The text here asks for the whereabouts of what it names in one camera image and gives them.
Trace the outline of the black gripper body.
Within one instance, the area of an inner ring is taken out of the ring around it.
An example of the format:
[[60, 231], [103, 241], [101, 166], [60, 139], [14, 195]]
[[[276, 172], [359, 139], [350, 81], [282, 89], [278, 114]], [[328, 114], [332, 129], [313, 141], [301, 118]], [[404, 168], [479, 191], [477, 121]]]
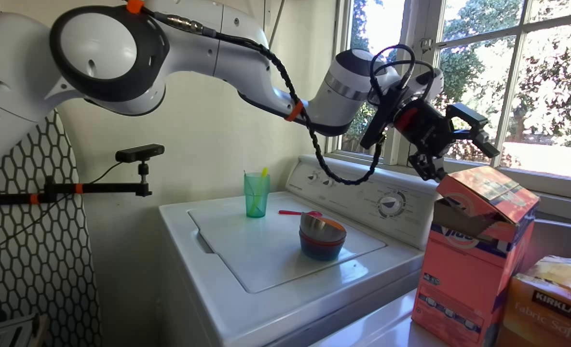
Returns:
[[423, 96], [415, 94], [409, 87], [390, 87], [379, 102], [377, 114], [361, 139], [365, 148], [379, 145], [382, 131], [392, 125], [413, 147], [415, 152], [442, 156], [458, 141], [456, 129], [467, 129], [460, 118], [440, 114]]

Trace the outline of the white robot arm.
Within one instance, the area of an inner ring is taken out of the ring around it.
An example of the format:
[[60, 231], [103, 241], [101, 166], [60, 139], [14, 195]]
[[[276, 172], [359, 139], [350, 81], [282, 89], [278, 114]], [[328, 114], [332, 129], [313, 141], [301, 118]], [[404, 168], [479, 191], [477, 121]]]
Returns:
[[365, 50], [334, 56], [315, 98], [292, 83], [274, 87], [270, 73], [286, 66], [269, 48], [261, 25], [213, 0], [126, 0], [80, 6], [45, 25], [0, 12], [0, 158], [51, 112], [83, 98], [120, 116], [145, 116], [166, 96], [166, 77], [209, 75], [278, 118], [301, 123], [311, 137], [342, 135], [365, 104], [377, 114], [361, 139], [379, 152], [384, 129], [396, 127], [413, 147], [409, 164], [425, 179], [444, 175], [444, 154], [469, 139], [494, 158], [487, 118], [463, 104], [436, 112], [431, 98], [442, 71], [400, 71], [396, 58]]

